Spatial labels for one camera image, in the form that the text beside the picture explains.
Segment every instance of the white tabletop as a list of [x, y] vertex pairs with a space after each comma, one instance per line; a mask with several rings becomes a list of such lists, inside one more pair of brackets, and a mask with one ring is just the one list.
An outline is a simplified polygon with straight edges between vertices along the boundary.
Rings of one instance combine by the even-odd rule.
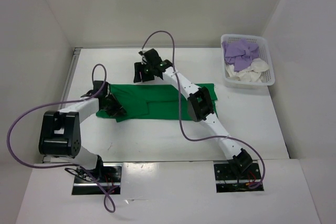
[[103, 195], [72, 196], [64, 169], [33, 169], [16, 223], [319, 224], [299, 161], [265, 163], [265, 191], [242, 193], [216, 193], [213, 162], [124, 163], [114, 214]]
[[[132, 84], [138, 48], [82, 49], [73, 74], [68, 100], [92, 88], [91, 71], [102, 63], [109, 83]], [[157, 48], [162, 59], [172, 49]], [[251, 144], [265, 159], [288, 158], [277, 116], [267, 88], [233, 89], [224, 86], [219, 48], [177, 48], [176, 67], [193, 83], [214, 83], [218, 118], [228, 132]], [[103, 78], [97, 68], [96, 79]], [[160, 78], [147, 84], [165, 84]], [[105, 162], [212, 161], [225, 159], [212, 140], [193, 143], [181, 134], [178, 121], [100, 119], [92, 115], [81, 124], [82, 145]], [[209, 136], [194, 122], [183, 123], [190, 137]], [[253, 158], [257, 158], [249, 148]]]

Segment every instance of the cable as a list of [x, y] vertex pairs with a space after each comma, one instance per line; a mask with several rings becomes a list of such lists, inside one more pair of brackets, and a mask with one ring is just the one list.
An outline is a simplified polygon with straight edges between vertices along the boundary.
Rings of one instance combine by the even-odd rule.
[[235, 137], [231, 137], [231, 136], [220, 136], [220, 135], [217, 135], [217, 136], [208, 136], [208, 137], [203, 137], [203, 138], [198, 138], [198, 139], [192, 139], [192, 138], [189, 138], [184, 130], [183, 130], [183, 124], [182, 124], [182, 108], [181, 108], [181, 85], [180, 85], [180, 79], [178, 78], [178, 74], [176, 72], [176, 68], [175, 68], [175, 40], [173, 38], [173, 36], [170, 34], [170, 32], [168, 31], [164, 31], [164, 30], [158, 30], [158, 31], [155, 31], [153, 32], [150, 36], [148, 36], [148, 38], [146, 39], [145, 43], [143, 44], [142, 46], [142, 49], [146, 46], [148, 40], [154, 35], [154, 34], [157, 34], [157, 33], [165, 33], [165, 34], [168, 34], [172, 40], [172, 44], [173, 44], [173, 58], [172, 58], [172, 64], [173, 64], [173, 70], [175, 72], [175, 76], [176, 76], [176, 80], [177, 80], [177, 87], [178, 87], [178, 107], [179, 107], [179, 117], [178, 117], [178, 120], [179, 120], [179, 124], [180, 124], [180, 129], [181, 129], [181, 132], [182, 132], [182, 135], [184, 136], [184, 138], [186, 138], [187, 140], [189, 141], [192, 141], [192, 142], [198, 142], [198, 141], [203, 141], [203, 140], [207, 140], [207, 139], [213, 139], [213, 138], [228, 138], [228, 139], [231, 139], [231, 140], [234, 140], [236, 142], [239, 142], [239, 143], [242, 143], [242, 144], [245, 144], [246, 146], [248, 146], [252, 151], [254, 151], [257, 156], [259, 157], [261, 163], [262, 163], [262, 171], [263, 171], [263, 175], [261, 176], [261, 179], [260, 181], [256, 184], [256, 185], [253, 185], [253, 186], [249, 186], [250, 189], [255, 189], [257, 188], [258, 186], [261, 185], [261, 183], [263, 182], [264, 178], [265, 178], [265, 171], [266, 171], [266, 168], [265, 168], [265, 163], [264, 163], [264, 160], [262, 159], [261, 155], [257, 152], [256, 149], [254, 149], [251, 145], [249, 145], [248, 143], [240, 140], [240, 139], [237, 139]]
[[107, 173], [108, 175], [109, 175], [109, 177], [110, 177], [110, 180], [111, 180], [111, 185], [112, 185], [112, 187], [114, 186], [114, 184], [113, 184], [113, 177], [112, 177], [112, 174], [110, 174], [110, 173]]
[[109, 181], [107, 180], [106, 175], [105, 175], [105, 179], [106, 179], [106, 184], [107, 184], [107, 190], [109, 190], [110, 189], [110, 185], [109, 185]]
[[[38, 110], [38, 109], [42, 109], [42, 108], [45, 108], [45, 107], [48, 107], [48, 106], [54, 106], [54, 105], [60, 105], [60, 104], [67, 104], [67, 103], [76, 103], [76, 102], [84, 102], [84, 101], [87, 101], [87, 100], [90, 100], [92, 98], [95, 98], [101, 91], [102, 89], [104, 88], [105, 86], [105, 83], [106, 83], [106, 78], [107, 78], [107, 71], [106, 71], [106, 68], [103, 64], [96, 64], [93, 69], [92, 69], [92, 74], [91, 74], [91, 77], [92, 77], [92, 82], [93, 82], [93, 75], [95, 73], [95, 69], [96, 67], [98, 66], [101, 66], [104, 70], [104, 81], [100, 87], [100, 89], [92, 96], [90, 96], [89, 98], [87, 99], [82, 99], [82, 100], [73, 100], [73, 101], [63, 101], [63, 102], [51, 102], [51, 103], [47, 103], [47, 104], [43, 104], [43, 105], [40, 105], [40, 106], [36, 106], [30, 110], [27, 110], [26, 112], [24, 112], [23, 114], [21, 114], [17, 119], [14, 120], [14, 122], [11, 124], [11, 126], [9, 127], [9, 130], [7, 132], [7, 140], [6, 140], [6, 143], [7, 143], [7, 148], [8, 148], [8, 151], [9, 153], [11, 154], [11, 156], [13, 157], [13, 159], [15, 159], [18, 163], [24, 165], [24, 166], [27, 166], [29, 168], [35, 168], [35, 169], [49, 169], [49, 168], [57, 168], [57, 167], [65, 167], [65, 166], [78, 166], [78, 165], [75, 165], [75, 164], [62, 164], [62, 165], [49, 165], [49, 166], [46, 166], [46, 165], [43, 165], [43, 166], [37, 166], [37, 165], [31, 165], [31, 164], [28, 164], [24, 161], [22, 161], [20, 158], [18, 158], [15, 153], [13, 152], [12, 150], [12, 146], [10, 145], [10, 139], [11, 139], [11, 133], [13, 131], [13, 128], [15, 127], [15, 125], [23, 118], [25, 117], [26, 115], [28, 115], [29, 113], [35, 111], [35, 110]], [[110, 197], [109, 195], [109, 192], [106, 192], [104, 190], [104, 188], [99, 184], [99, 182], [96, 180], [96, 178], [93, 177], [93, 175], [88, 172], [86, 169], [84, 169], [82, 166], [79, 166], [84, 172], [86, 172], [89, 177], [97, 184], [97, 186], [99, 187], [99, 189], [105, 194], [105, 198], [104, 198], [104, 206], [105, 206], [105, 209], [108, 211], [108, 212], [115, 212], [115, 205], [114, 205], [114, 202], [112, 200], [112, 198]], [[112, 206], [113, 206], [113, 210], [110, 210], [107, 205], [106, 205], [106, 199], [108, 198], [108, 200], [112, 203]]]
[[253, 172], [249, 171], [249, 173], [250, 173], [250, 174], [252, 175], [252, 177], [253, 177], [253, 181], [252, 181], [251, 183], [250, 183], [250, 181], [249, 181], [249, 184], [252, 185], [252, 184], [254, 184], [254, 183], [256, 182], [257, 178], [256, 178], [256, 175], [254, 175]]
[[239, 191], [239, 178], [237, 178], [237, 188], [236, 191]]
[[88, 175], [86, 176], [86, 173], [83, 170], [80, 169], [72, 169], [69, 167], [64, 168], [64, 170], [68, 173], [70, 173], [71, 175], [74, 175], [76, 178], [79, 178], [81, 180], [84, 180], [86, 182], [92, 182], [92, 179], [88, 179]]

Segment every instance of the white enclosure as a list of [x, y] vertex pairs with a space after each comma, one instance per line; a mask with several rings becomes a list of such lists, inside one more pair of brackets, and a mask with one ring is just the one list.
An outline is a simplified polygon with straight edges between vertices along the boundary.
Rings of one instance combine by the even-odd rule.
[[[228, 223], [334, 223], [336, 0], [0, 0], [0, 4], [1, 223], [73, 223], [73, 216], [82, 223], [88, 220], [106, 223], [220, 223], [225, 220]], [[118, 149], [108, 152], [109, 142], [101, 141], [98, 145], [89, 142], [95, 135], [89, 129], [90, 122], [102, 131], [107, 129], [108, 123], [94, 118], [86, 122], [84, 141], [105, 159], [169, 161], [125, 163], [123, 183], [126, 186], [123, 195], [115, 198], [120, 210], [116, 215], [105, 212], [102, 196], [71, 197], [73, 178], [62, 169], [32, 171], [12, 159], [6, 147], [6, 134], [15, 118], [42, 103], [64, 97], [77, 98], [82, 89], [86, 89], [82, 80], [90, 79], [89, 70], [97, 60], [105, 61], [115, 74], [122, 71], [122, 66], [128, 66], [121, 57], [125, 54], [132, 68], [132, 51], [135, 54], [146, 37], [159, 29], [170, 31], [176, 45], [183, 47], [177, 61], [179, 69], [195, 82], [208, 81], [217, 85], [222, 123], [262, 152], [268, 169], [265, 192], [229, 194], [227, 197], [215, 194], [214, 181], [210, 178], [211, 160], [220, 158], [221, 153], [205, 143], [198, 147], [180, 144], [178, 140], [183, 139], [178, 136], [177, 122], [170, 122], [160, 139], [170, 139], [174, 144], [165, 145], [166, 149], [160, 149], [157, 156], [140, 153], [145, 149], [138, 147], [127, 152], [126, 146], [134, 137], [131, 131], [126, 135], [129, 139], [119, 144], [121, 152]], [[223, 77], [216, 69], [219, 67], [216, 56], [220, 52], [221, 35], [230, 33], [267, 39], [276, 80], [269, 92], [267, 88], [251, 93], [222, 87]], [[167, 36], [157, 35], [149, 45], [169, 48], [171, 42]], [[75, 47], [96, 49], [82, 49], [81, 55], [74, 57]], [[170, 49], [161, 50], [165, 58], [169, 58]], [[106, 55], [115, 57], [113, 60], [117, 60], [118, 65], [113, 65]], [[203, 77], [198, 74], [201, 67], [207, 73]], [[132, 83], [133, 70], [130, 71], [130, 77], [120, 72], [119, 77], [108, 81]], [[230, 102], [229, 97], [235, 98], [235, 102]], [[248, 113], [247, 99], [256, 104]], [[261, 104], [265, 104], [263, 111], [260, 111]], [[44, 111], [24, 118], [13, 132], [15, 153], [29, 163], [41, 162], [37, 144]], [[256, 117], [264, 118], [265, 124], [255, 127], [251, 123], [244, 128], [258, 111]], [[249, 128], [253, 134], [237, 126], [241, 118], [242, 128]], [[163, 125], [160, 121], [152, 123]], [[130, 121], [127, 124], [140, 125]], [[190, 134], [202, 134], [188, 123], [186, 128]], [[144, 133], [139, 136], [143, 141], [149, 137]], [[173, 151], [176, 145], [176, 153], [181, 157], [177, 159], [172, 155], [176, 154]], [[171, 162], [186, 160], [202, 162]], [[200, 171], [202, 176], [197, 180]], [[178, 181], [169, 177], [175, 173], [180, 176]], [[161, 191], [159, 183], [167, 190]], [[136, 200], [125, 204], [126, 199]], [[243, 213], [233, 204], [241, 206]], [[168, 211], [175, 212], [176, 216], [171, 218]]]

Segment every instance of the green towel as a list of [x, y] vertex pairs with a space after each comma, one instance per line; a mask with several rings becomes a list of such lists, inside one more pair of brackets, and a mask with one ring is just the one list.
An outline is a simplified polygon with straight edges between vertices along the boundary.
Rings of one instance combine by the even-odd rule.
[[[217, 96], [213, 83], [197, 84], [207, 87], [215, 107]], [[178, 120], [179, 93], [171, 85], [111, 84], [111, 92], [127, 111], [127, 115], [111, 117], [105, 111], [98, 111], [99, 118], [115, 118], [117, 122], [127, 119]], [[187, 101], [182, 96], [182, 120], [191, 121], [187, 113]]]

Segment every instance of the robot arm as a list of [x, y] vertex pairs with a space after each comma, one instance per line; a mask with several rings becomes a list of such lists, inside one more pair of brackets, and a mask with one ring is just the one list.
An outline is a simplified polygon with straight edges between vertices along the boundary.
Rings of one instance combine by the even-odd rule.
[[[93, 82], [93, 90], [84, 97], [95, 94], [102, 81]], [[99, 155], [89, 152], [81, 146], [80, 123], [99, 110], [108, 115], [124, 115], [126, 111], [110, 92], [106, 82], [96, 98], [86, 99], [58, 111], [47, 111], [44, 114], [39, 140], [39, 152], [43, 155], [59, 157], [62, 160], [77, 164], [100, 176], [103, 162]]]
[[[142, 62], [134, 64], [134, 82], [153, 80], [154, 76], [158, 76], [178, 89], [176, 78], [176, 75], [178, 75], [181, 94], [188, 101], [188, 114], [191, 119], [208, 129], [212, 136], [229, 135], [214, 112], [207, 88], [200, 88], [190, 82], [180, 72], [175, 72], [172, 63], [168, 60], [162, 61], [156, 50], [151, 49], [139, 54], [142, 55]], [[251, 156], [237, 142], [226, 138], [216, 138], [216, 142], [237, 176], [242, 174], [252, 164]]]

